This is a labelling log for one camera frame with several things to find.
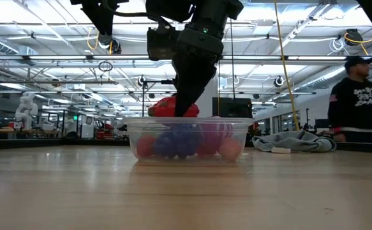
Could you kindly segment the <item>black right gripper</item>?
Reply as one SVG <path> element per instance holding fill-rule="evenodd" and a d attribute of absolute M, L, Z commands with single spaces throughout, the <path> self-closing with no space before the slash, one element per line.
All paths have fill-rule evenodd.
<path fill-rule="evenodd" d="M 183 30 L 175 29 L 174 36 L 175 116 L 183 117 L 216 74 L 215 64 L 224 48 L 224 22 L 189 22 Z"/>

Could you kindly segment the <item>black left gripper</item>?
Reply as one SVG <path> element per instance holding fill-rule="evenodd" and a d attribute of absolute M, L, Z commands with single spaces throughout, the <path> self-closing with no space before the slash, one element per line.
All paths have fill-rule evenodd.
<path fill-rule="evenodd" d="M 82 4 L 82 11 L 101 35 L 111 35 L 114 16 L 102 2 L 102 0 L 70 0 L 71 4 Z M 107 0 L 107 3 L 128 3 L 128 0 Z"/>

